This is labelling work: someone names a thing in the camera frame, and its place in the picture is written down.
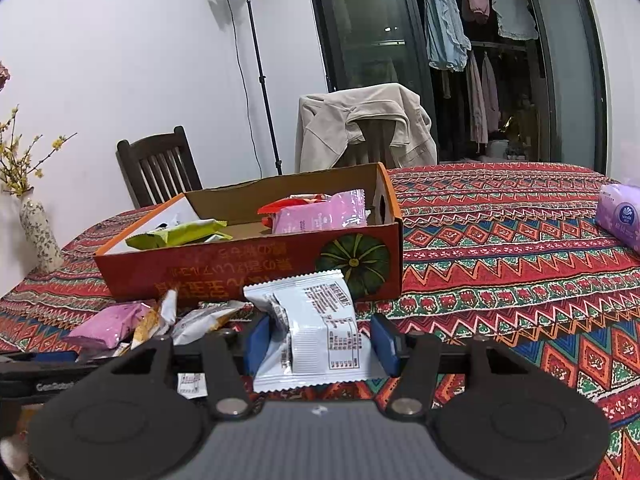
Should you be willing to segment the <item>white silver snack packet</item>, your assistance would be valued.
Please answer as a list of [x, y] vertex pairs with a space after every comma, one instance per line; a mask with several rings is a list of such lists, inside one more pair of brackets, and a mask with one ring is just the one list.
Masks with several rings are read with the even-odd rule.
[[246, 286], [244, 297], [274, 321], [265, 356], [253, 374], [259, 393], [387, 376], [339, 270]]

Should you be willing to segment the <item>green white wafer bar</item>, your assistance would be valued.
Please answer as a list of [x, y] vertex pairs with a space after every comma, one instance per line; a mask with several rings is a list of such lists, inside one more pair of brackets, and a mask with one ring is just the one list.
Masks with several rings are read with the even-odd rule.
[[152, 231], [127, 237], [125, 243], [130, 248], [149, 250], [232, 240], [232, 236], [224, 232], [226, 226], [226, 222], [215, 219], [176, 223], [171, 226], [162, 224]]

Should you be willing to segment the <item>silver crisps packet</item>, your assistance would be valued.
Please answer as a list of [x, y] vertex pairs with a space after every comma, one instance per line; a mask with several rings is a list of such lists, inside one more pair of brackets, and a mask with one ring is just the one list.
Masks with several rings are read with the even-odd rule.
[[197, 341], [207, 333], [216, 332], [245, 307], [246, 303], [238, 300], [202, 304], [201, 307], [183, 315], [174, 325], [171, 331], [172, 342], [176, 346], [184, 346]]

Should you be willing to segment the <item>purple pink snack packet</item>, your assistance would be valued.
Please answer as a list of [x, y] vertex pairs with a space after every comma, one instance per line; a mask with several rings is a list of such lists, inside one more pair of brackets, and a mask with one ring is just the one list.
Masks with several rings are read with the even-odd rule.
[[115, 349], [151, 308], [141, 301], [113, 304], [71, 330], [63, 340], [83, 349]]

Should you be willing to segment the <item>gold cracker packet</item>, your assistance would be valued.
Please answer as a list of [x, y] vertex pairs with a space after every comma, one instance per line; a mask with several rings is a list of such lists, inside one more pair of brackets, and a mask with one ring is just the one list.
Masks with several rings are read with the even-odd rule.
[[130, 349], [138, 348], [154, 336], [166, 335], [177, 319], [178, 292], [169, 289], [157, 307], [151, 308], [134, 329]]

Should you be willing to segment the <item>orange cardboard pumpkin box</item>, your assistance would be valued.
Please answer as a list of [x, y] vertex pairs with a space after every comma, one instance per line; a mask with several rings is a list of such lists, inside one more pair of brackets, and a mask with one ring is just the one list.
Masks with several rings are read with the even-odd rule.
[[[370, 212], [365, 226], [273, 234], [258, 210], [293, 194], [361, 190]], [[126, 240], [172, 220], [226, 222], [230, 240], [137, 250]], [[392, 181], [377, 162], [288, 174], [177, 195], [112, 237], [94, 254], [117, 301], [157, 299], [169, 289], [179, 304], [239, 299], [244, 287], [338, 269], [356, 300], [390, 300], [401, 293], [402, 220]]]

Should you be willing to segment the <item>floral ceramic vase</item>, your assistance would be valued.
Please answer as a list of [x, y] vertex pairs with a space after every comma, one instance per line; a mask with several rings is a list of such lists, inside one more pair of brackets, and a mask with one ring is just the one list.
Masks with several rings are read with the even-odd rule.
[[43, 204], [32, 197], [32, 191], [22, 195], [18, 213], [26, 240], [34, 248], [38, 270], [51, 273], [64, 263], [62, 249], [58, 246]]

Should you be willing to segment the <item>red orange noodle snack bag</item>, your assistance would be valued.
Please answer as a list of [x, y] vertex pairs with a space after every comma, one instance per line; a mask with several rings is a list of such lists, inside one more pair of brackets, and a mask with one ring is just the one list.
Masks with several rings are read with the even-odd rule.
[[274, 216], [286, 207], [323, 203], [329, 199], [328, 194], [295, 194], [280, 200], [275, 200], [269, 204], [261, 206], [257, 213], [260, 215], [260, 221], [266, 228], [272, 228]]

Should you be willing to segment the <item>colourful patterned tablecloth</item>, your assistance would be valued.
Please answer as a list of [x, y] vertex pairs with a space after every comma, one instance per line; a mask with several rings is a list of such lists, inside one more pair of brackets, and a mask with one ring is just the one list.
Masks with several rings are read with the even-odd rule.
[[402, 293], [361, 301], [403, 332], [488, 336], [596, 402], [611, 425], [598, 475], [639, 474], [639, 258], [594, 220], [605, 177], [543, 162], [390, 175], [404, 220]]

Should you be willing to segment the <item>yellow flower branches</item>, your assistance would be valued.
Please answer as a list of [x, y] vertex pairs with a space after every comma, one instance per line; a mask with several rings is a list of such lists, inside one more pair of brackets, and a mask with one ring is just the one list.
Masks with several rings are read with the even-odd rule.
[[20, 107], [11, 108], [9, 118], [1, 123], [1, 192], [21, 198], [32, 192], [32, 179], [43, 178], [43, 165], [54, 154], [61, 151], [63, 146], [70, 142], [77, 132], [67, 136], [55, 138], [47, 151], [47, 154], [35, 158], [32, 154], [36, 144], [42, 139], [42, 134], [37, 134], [23, 144], [23, 136], [16, 131], [17, 116]]

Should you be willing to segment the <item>chair with beige jacket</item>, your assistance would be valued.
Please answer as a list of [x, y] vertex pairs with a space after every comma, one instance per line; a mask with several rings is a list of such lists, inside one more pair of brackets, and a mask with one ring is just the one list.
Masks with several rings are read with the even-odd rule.
[[434, 166], [431, 128], [420, 96], [397, 82], [306, 94], [298, 101], [295, 170]]

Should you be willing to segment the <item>purple tissue pack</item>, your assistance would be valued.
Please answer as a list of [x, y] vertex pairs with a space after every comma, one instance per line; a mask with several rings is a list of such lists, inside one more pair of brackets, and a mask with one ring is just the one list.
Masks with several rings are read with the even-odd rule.
[[634, 252], [640, 252], [638, 186], [612, 183], [600, 189], [596, 222]]

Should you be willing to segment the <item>pink artificial roses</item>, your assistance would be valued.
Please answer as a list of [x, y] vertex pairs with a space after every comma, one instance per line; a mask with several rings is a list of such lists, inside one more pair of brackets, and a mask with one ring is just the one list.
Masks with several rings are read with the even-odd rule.
[[4, 86], [10, 80], [10, 78], [11, 75], [9, 70], [6, 68], [6, 66], [0, 63], [0, 91], [3, 90]]

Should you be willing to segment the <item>glass sliding door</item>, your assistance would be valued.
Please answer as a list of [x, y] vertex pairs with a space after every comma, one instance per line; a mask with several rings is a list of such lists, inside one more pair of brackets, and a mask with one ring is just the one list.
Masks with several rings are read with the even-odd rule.
[[312, 0], [331, 91], [398, 82], [432, 114], [434, 98], [416, 0]]

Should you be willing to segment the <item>white hanging shirt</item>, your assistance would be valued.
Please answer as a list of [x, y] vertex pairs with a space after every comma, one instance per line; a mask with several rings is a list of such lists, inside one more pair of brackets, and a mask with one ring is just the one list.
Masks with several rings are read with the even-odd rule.
[[492, 0], [491, 6], [497, 14], [499, 36], [515, 41], [538, 39], [535, 19], [528, 10], [528, 0]]

